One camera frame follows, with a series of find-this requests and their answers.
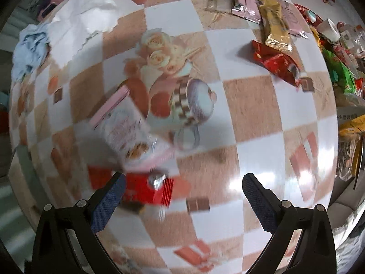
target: rose print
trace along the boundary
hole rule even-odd
[[[141,38],[141,44],[146,46],[150,54],[156,50],[163,50],[171,45],[171,37],[161,29],[146,31]]]
[[[165,66],[164,72],[168,76],[172,76],[184,67],[185,62],[186,62],[186,58],[184,58],[182,56],[174,56],[170,59],[169,63]]]
[[[151,53],[150,57],[147,59],[147,64],[154,68],[163,68],[165,67],[170,61],[170,56],[164,54],[161,50],[155,50]]]

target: paper towel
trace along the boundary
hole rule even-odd
[[[118,19],[114,0],[69,0],[48,26],[52,58],[63,68],[90,37],[111,32]]]

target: printed tablecloth pattern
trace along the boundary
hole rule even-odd
[[[185,199],[173,200],[159,222],[117,208],[99,238],[126,273],[245,273],[271,234],[263,231],[242,194],[244,174],[254,173],[266,188],[295,206],[329,203],[337,118],[331,81],[315,39],[305,23],[309,39],[292,37],[292,56],[315,86],[315,93],[304,93],[252,61],[251,41],[261,40],[259,25],[228,14],[215,18],[205,10],[207,0],[115,2],[120,19],[111,33],[91,38],[65,68],[60,70],[49,56],[23,83],[12,85],[12,147],[28,145],[56,206],[89,198],[94,191],[87,165],[116,169],[117,162],[87,122],[126,79],[125,60],[133,58],[142,34],[162,28],[189,47],[204,46],[191,60],[190,76],[216,93],[214,112],[199,126],[200,146],[179,152],[163,167],[190,184],[189,198],[208,197],[210,210],[188,212]],[[311,144],[309,137],[317,143],[318,184],[307,197],[291,157],[306,139]],[[296,232],[281,266],[290,260],[298,237]],[[174,253],[186,246],[199,251],[206,245],[209,256],[216,253],[221,261],[210,268],[194,267]]]

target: red candy wrapper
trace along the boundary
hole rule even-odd
[[[362,98],[362,80],[363,78],[355,79],[356,92],[355,94]]]
[[[304,92],[314,92],[311,78],[300,78],[298,66],[291,57],[255,40],[252,40],[252,45],[254,60],[262,63],[271,73],[295,87],[301,86]]]
[[[174,180],[165,174],[127,173],[127,187],[122,200],[170,206]]]
[[[97,190],[98,188],[103,188],[106,185],[114,172],[112,169],[88,166],[88,173],[91,188]]]

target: yellow snack package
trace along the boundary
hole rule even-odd
[[[262,16],[265,44],[281,52],[291,52],[290,36],[282,19],[282,6],[276,0],[256,0]]]
[[[365,114],[338,127],[338,133],[341,136],[351,133],[360,133],[362,131],[365,131]]]

